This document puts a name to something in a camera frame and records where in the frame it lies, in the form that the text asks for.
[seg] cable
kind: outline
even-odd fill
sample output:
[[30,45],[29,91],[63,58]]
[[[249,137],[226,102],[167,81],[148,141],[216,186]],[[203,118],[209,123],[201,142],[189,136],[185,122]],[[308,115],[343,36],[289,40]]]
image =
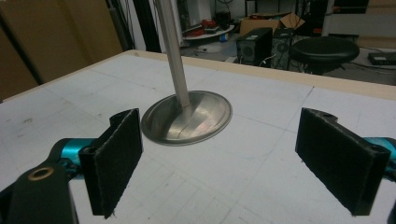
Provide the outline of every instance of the cable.
[[[290,11],[292,10],[293,6],[294,6],[294,4],[291,4],[291,6],[290,6]],[[301,22],[301,17],[298,17],[298,18],[299,18],[298,20],[297,20],[297,17],[298,17],[298,16],[297,16],[296,14],[294,14],[294,20],[297,21],[297,22],[296,22],[296,24],[294,25],[294,27],[292,27],[293,30],[295,30],[295,29],[299,26],[299,24],[300,24],[300,22]],[[292,24],[292,22],[291,22],[291,16],[289,16],[289,23]]]
[[228,1],[226,1],[226,0],[215,0],[215,15],[217,14],[217,4],[216,4],[217,2],[220,2],[220,3],[224,4],[227,7],[228,12],[231,15],[231,10],[230,10],[230,7],[228,6],[228,4],[230,4],[232,1],[233,0],[228,0]]
[[266,61],[267,61],[268,59],[274,58],[275,56],[276,56],[276,54],[273,54],[273,55],[271,55],[271,56],[269,56],[269,57],[264,58],[264,59],[262,60],[262,62],[259,64],[259,67],[261,67],[263,63],[264,63],[264,64],[267,64]]
[[158,34],[158,18],[157,18],[158,8],[157,8],[157,1],[156,0],[152,0],[152,5],[154,5],[154,20],[155,20],[155,27],[156,27],[157,34]]
[[297,68],[297,69],[298,69],[298,71],[299,71],[300,73],[302,73],[302,71],[301,71],[301,64],[300,64],[299,62],[297,62],[297,64],[294,64],[293,62],[297,62],[297,61],[290,60],[290,64],[291,64],[291,66],[293,66],[293,67]]
[[277,59],[276,64],[274,62],[271,62],[273,68],[277,69],[281,65],[280,62],[282,62],[282,58],[283,58],[283,52],[280,54],[280,57]]
[[365,48],[365,47],[359,47],[359,48],[361,48],[361,49],[373,49],[373,50],[377,50],[377,51],[379,51],[379,52],[381,52],[381,53],[383,53],[383,52],[384,52],[384,51],[382,51],[381,49]]
[[396,69],[394,69],[394,68],[376,67],[376,66],[365,65],[365,64],[362,64],[362,63],[352,63],[352,64],[355,64],[355,65],[357,65],[357,66],[360,66],[360,67],[362,67],[362,68],[365,68],[365,69],[368,70],[368,71],[377,72],[377,73],[386,74],[386,75],[393,75],[393,73],[378,72],[378,71],[375,71],[375,69],[381,69],[381,70],[387,70],[387,71],[396,71]]
[[128,32],[132,38],[132,47],[136,49],[136,44],[134,42],[134,26],[132,25],[132,16],[131,9],[129,8],[129,1],[125,0],[125,9],[126,9],[126,25],[128,27]]

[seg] chair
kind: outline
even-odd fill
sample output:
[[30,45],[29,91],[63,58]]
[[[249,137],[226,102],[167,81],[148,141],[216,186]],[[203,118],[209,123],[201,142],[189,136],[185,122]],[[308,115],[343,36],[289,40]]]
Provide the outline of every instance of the chair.
[[333,36],[301,40],[290,48],[290,58],[306,65],[304,72],[323,75],[349,63],[359,55],[359,47],[352,41]]
[[333,5],[334,0],[330,0],[321,37],[303,39],[290,47],[290,58],[303,63],[305,73],[323,75],[359,55],[355,43],[328,34],[396,36],[392,28],[395,15],[332,14]]

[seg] black stool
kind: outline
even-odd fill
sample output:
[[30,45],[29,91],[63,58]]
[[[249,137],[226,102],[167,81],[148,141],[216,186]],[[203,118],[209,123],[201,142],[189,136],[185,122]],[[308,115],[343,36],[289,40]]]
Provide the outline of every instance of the black stool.
[[293,44],[290,58],[306,65],[305,73],[323,75],[342,63],[349,63],[359,55],[359,47],[352,41],[333,36],[312,37]]

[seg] stool seat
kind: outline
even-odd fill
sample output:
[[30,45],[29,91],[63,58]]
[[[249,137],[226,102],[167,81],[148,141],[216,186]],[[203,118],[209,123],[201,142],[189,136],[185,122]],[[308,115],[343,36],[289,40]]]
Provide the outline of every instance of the stool seat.
[[290,57],[308,66],[339,67],[348,63],[359,55],[359,47],[352,41],[333,37],[321,36],[300,40],[290,48]]

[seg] cardboard box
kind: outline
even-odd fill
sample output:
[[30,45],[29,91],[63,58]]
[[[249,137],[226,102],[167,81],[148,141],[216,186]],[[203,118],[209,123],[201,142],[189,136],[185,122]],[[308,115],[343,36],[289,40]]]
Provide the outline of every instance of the cardboard box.
[[0,102],[37,86],[20,55],[0,29]]
[[122,52],[106,1],[0,1],[0,17],[43,83]]
[[241,21],[239,34],[245,35],[254,28],[271,27],[297,29],[304,24],[304,20],[292,12],[288,13],[256,13]]

